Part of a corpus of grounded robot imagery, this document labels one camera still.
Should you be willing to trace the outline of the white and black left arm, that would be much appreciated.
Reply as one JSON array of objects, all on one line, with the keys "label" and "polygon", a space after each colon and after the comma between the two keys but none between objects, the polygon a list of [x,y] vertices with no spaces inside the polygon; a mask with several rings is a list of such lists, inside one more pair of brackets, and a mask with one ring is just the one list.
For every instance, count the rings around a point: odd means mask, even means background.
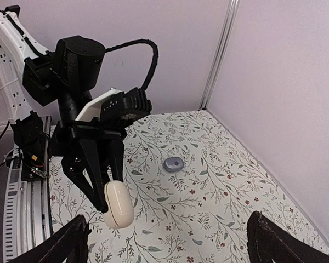
[{"label": "white and black left arm", "polygon": [[19,21],[20,7],[0,10],[0,88],[21,158],[44,176],[47,158],[60,156],[64,174],[104,215],[128,210],[122,180],[125,128],[110,107],[118,91],[93,99],[104,46],[72,36],[50,51]]}]

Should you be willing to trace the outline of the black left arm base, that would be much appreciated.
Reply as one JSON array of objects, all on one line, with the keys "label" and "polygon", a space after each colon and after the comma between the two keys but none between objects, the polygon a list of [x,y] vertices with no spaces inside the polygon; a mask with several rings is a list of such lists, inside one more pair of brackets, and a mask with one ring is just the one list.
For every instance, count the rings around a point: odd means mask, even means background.
[{"label": "black left arm base", "polygon": [[25,119],[17,119],[11,125],[14,143],[19,148],[22,181],[40,181],[48,176],[49,133],[44,130],[44,122],[35,111]]}]

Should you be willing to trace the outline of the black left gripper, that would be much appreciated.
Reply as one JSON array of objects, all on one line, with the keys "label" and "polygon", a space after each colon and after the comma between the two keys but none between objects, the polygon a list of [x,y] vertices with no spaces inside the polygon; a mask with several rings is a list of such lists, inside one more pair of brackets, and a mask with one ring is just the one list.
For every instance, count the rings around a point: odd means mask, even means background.
[{"label": "black left gripper", "polygon": [[108,211],[102,175],[111,169],[113,180],[123,182],[123,129],[105,129],[79,121],[59,121],[49,141],[50,156],[63,158],[64,174],[94,207]]}]

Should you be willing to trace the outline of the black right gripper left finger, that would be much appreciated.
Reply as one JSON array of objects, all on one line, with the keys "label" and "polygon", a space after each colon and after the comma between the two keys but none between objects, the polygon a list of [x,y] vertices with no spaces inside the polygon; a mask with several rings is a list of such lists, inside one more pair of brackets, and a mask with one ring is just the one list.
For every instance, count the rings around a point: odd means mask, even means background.
[{"label": "black right gripper left finger", "polygon": [[37,247],[11,262],[87,262],[89,223],[77,215]]}]

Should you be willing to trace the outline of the purple earbud charging case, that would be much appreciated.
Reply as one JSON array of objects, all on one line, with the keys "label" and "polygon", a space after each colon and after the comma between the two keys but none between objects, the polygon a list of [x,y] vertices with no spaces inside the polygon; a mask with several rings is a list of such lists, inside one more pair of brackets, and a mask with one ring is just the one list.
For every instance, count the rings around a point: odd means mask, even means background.
[{"label": "purple earbud charging case", "polygon": [[176,173],[184,168],[184,161],[180,157],[169,157],[164,160],[163,168],[168,173]]}]

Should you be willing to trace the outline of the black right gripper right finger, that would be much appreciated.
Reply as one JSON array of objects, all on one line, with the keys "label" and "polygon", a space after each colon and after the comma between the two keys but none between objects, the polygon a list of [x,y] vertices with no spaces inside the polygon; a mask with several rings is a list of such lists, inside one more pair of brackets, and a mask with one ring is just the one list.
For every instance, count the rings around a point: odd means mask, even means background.
[{"label": "black right gripper right finger", "polygon": [[247,221],[250,262],[329,262],[329,255],[299,241],[261,212]]}]

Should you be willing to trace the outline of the white earbud charging case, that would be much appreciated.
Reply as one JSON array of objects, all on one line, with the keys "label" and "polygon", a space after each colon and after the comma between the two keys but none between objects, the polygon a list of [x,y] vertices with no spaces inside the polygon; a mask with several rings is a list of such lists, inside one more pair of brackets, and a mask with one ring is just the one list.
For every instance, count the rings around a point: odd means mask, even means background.
[{"label": "white earbud charging case", "polygon": [[104,187],[108,211],[103,213],[106,225],[111,229],[122,229],[134,221],[134,208],[127,186],[118,180],[108,182]]}]

